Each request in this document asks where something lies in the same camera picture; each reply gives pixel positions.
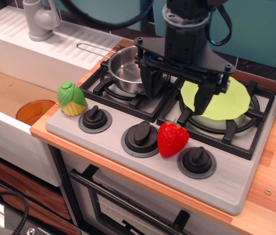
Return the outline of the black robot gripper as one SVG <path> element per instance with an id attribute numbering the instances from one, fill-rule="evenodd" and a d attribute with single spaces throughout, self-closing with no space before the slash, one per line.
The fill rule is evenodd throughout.
<path id="1" fill-rule="evenodd" d="M 202 115 L 214 95 L 229 87 L 234 66 L 209 46 L 209 19 L 199 23 L 166 19 L 165 37 L 138 37 L 137 63 L 145 95 L 153 99 L 167 84 L 168 75 L 198 84 L 194 115 Z"/>

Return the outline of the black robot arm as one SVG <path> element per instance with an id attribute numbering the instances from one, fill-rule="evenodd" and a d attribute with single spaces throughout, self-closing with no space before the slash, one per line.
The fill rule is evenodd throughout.
<path id="1" fill-rule="evenodd" d="M 225 93 L 235 67 L 210 48 L 209 29 L 215 10 L 232 24 L 223 0 L 169 0 L 162 10 L 164 38 L 136 38 L 136 63 L 145 94 L 153 98 L 160 75 L 168 74 L 198 84 L 194 114 L 202 115 L 213 95 Z"/>

